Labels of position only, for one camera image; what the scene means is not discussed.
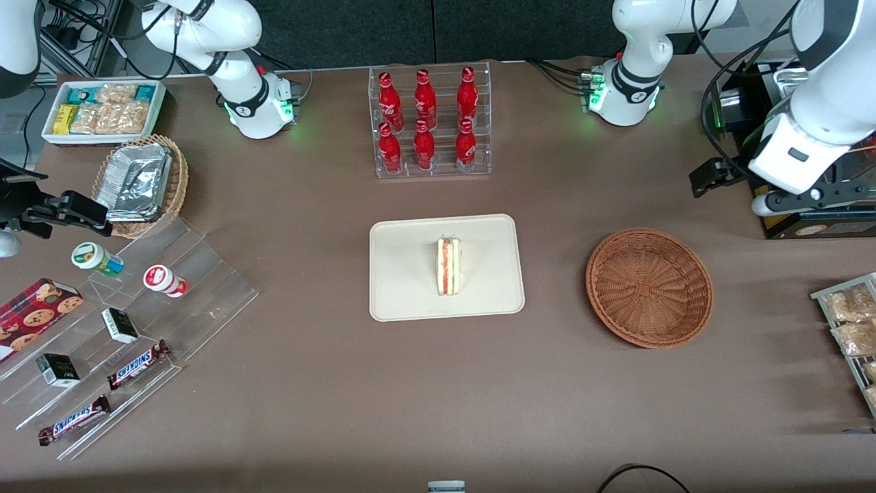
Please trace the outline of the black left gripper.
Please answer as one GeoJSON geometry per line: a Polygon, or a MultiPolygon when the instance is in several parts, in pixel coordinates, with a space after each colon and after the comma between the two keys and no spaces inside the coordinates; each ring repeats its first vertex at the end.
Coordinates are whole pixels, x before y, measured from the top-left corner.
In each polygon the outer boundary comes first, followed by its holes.
{"type": "MultiPolygon", "coordinates": [[[[816,208],[835,208],[874,200],[874,159],[838,159],[814,185],[821,193],[816,208]]],[[[745,169],[723,158],[710,158],[688,174],[692,196],[700,199],[716,188],[747,181],[745,169]]]]}

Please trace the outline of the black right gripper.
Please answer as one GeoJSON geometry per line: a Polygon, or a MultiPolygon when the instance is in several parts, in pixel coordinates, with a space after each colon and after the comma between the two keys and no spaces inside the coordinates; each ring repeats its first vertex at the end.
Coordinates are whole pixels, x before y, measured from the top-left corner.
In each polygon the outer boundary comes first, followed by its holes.
{"type": "Polygon", "coordinates": [[[81,227],[103,237],[112,236],[113,224],[107,221],[107,208],[78,193],[66,190],[58,197],[45,194],[37,182],[47,175],[1,160],[1,228],[13,229],[13,222],[31,209],[43,206],[44,220],[52,225],[81,227]]]}

